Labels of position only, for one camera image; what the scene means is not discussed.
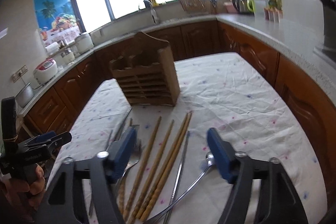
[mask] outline faucet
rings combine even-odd
[[[149,0],[143,0],[143,2],[148,2],[151,5],[151,15],[152,15],[152,19],[154,21],[155,24],[159,24],[160,20],[158,15],[156,14],[153,4],[149,1]]]

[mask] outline table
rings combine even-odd
[[[174,140],[187,111],[193,111],[189,126],[190,139],[178,195],[204,169],[209,151],[206,131],[215,127],[236,151],[247,152],[251,158],[281,160],[295,185],[309,223],[318,223],[327,211],[327,197],[322,172],[315,152],[296,118],[275,90],[243,58],[236,53],[209,55],[175,63],[181,94],[176,106],[134,106],[129,118],[140,124],[138,137],[147,143],[161,115],[162,122],[155,139],[140,189],[153,164],[169,123],[175,119],[161,163]],[[88,159],[104,150],[111,130],[116,127],[129,105],[115,80],[101,84],[76,120],[71,133],[73,140],[64,145],[56,159],[50,178],[65,157]],[[167,207],[182,149],[150,215]],[[125,203],[140,164],[133,167],[126,181]],[[257,206],[259,181],[253,184],[246,223],[252,223]],[[90,185],[84,182],[86,203],[90,200]],[[216,224],[226,204],[231,185],[215,169],[176,206],[170,223]],[[90,219],[97,223],[95,215]]]

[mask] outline rice cooker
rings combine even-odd
[[[57,74],[56,61],[52,58],[46,59],[39,64],[33,72],[34,78],[40,85],[51,80]]]
[[[91,36],[87,32],[81,33],[76,37],[75,42],[80,54],[83,54],[94,47]]]

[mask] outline green kettle handle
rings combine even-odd
[[[247,0],[247,8],[250,12],[254,13],[254,0]]]

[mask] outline wooden chopstick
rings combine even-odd
[[[154,194],[151,198],[151,200],[149,201],[147,207],[146,207],[146,210],[144,211],[144,213],[142,214],[140,220],[141,221],[145,221],[149,214],[151,213],[157,199],[159,198],[159,195],[164,187],[164,185],[166,184],[166,181],[168,179],[168,176],[170,174],[170,171],[173,167],[173,164],[176,160],[176,157],[177,157],[177,154],[179,153],[179,150],[180,150],[180,147],[181,147],[181,144],[183,142],[183,139],[184,139],[184,135],[186,134],[187,130],[188,130],[188,126],[189,126],[189,123],[190,123],[190,119],[191,119],[191,116],[192,116],[192,112],[189,113],[189,116],[188,116],[188,119],[187,119],[187,122],[185,123],[184,127],[183,127],[183,130],[182,130],[182,134],[181,136],[179,137],[178,139],[178,143],[177,143],[177,146],[175,147],[174,149],[174,153],[172,154],[172,157],[169,159],[169,162],[165,168],[165,171],[164,173],[162,174],[161,178],[160,178],[160,181],[154,191]]]
[[[147,180],[146,180],[146,182],[145,182],[145,184],[144,184],[144,186],[142,188],[142,191],[141,191],[140,197],[138,199],[138,202],[136,203],[135,208],[134,208],[134,210],[133,210],[133,212],[131,214],[131,218],[127,222],[127,224],[133,224],[134,221],[135,221],[135,216],[137,215],[137,213],[138,213],[138,211],[140,209],[140,206],[142,205],[142,202],[143,202],[143,200],[146,197],[147,191],[148,191],[148,189],[149,189],[149,187],[150,187],[150,185],[152,183],[152,180],[154,178],[156,169],[157,169],[157,167],[158,167],[158,165],[160,163],[160,160],[162,158],[162,154],[163,154],[163,151],[165,150],[165,147],[166,147],[168,138],[170,136],[171,130],[173,128],[173,125],[174,125],[174,120],[172,120],[171,123],[170,123],[170,126],[169,126],[169,128],[167,130],[167,133],[166,133],[165,138],[164,138],[164,140],[162,142],[162,145],[161,145],[159,151],[156,154],[154,164],[151,167],[151,171],[150,171],[150,173],[149,173],[149,175],[147,177]]]
[[[149,194],[147,195],[144,203],[142,204],[139,212],[136,215],[137,219],[140,219],[142,217],[144,211],[146,210],[146,207],[147,207],[149,201],[151,200],[151,198],[152,198],[152,196],[153,196],[153,194],[154,194],[154,192],[156,190],[157,185],[160,182],[160,179],[161,179],[161,177],[162,177],[162,175],[163,175],[163,173],[164,173],[164,171],[166,169],[166,166],[168,165],[169,160],[172,157],[172,154],[174,153],[175,147],[177,146],[177,144],[179,142],[180,136],[183,133],[184,125],[187,122],[187,119],[188,119],[188,113],[185,115],[185,117],[184,117],[184,119],[182,121],[181,127],[180,127],[180,129],[179,129],[179,131],[178,131],[178,133],[177,133],[177,135],[176,135],[176,137],[174,139],[174,142],[173,142],[173,144],[172,144],[172,146],[171,146],[171,148],[169,150],[168,155],[166,156],[166,159],[165,159],[165,161],[164,161],[164,163],[163,163],[163,165],[161,167],[160,173],[156,176],[154,184],[152,185],[152,188],[151,188]]]
[[[126,204],[126,207],[125,207],[125,211],[124,211],[124,214],[123,214],[123,217],[124,217],[125,221],[127,220],[128,216],[129,216],[129,212],[131,210],[134,198],[135,198],[135,196],[137,194],[137,191],[138,191],[138,188],[140,186],[142,175],[143,175],[143,172],[144,172],[144,170],[146,168],[149,156],[151,154],[153,143],[154,143],[154,140],[155,140],[156,133],[157,133],[157,131],[159,129],[161,119],[162,119],[162,117],[160,116],[158,118],[158,120],[157,120],[155,128],[154,128],[154,130],[152,132],[151,138],[149,139],[146,151],[144,153],[144,157],[143,157],[142,163],[140,165],[140,169],[139,169],[139,171],[138,171],[138,173],[136,175],[136,178],[135,178],[135,181],[134,181],[134,184],[133,184],[133,188],[132,188],[130,197],[129,197],[128,201],[127,201],[127,204]]]
[[[133,123],[133,119],[130,118],[129,120],[129,127],[132,126]],[[120,188],[119,188],[119,192],[118,192],[118,207],[120,210],[120,213],[123,215],[124,214],[124,199],[125,199],[125,184],[126,184],[126,175],[122,178],[122,181],[120,183]]]

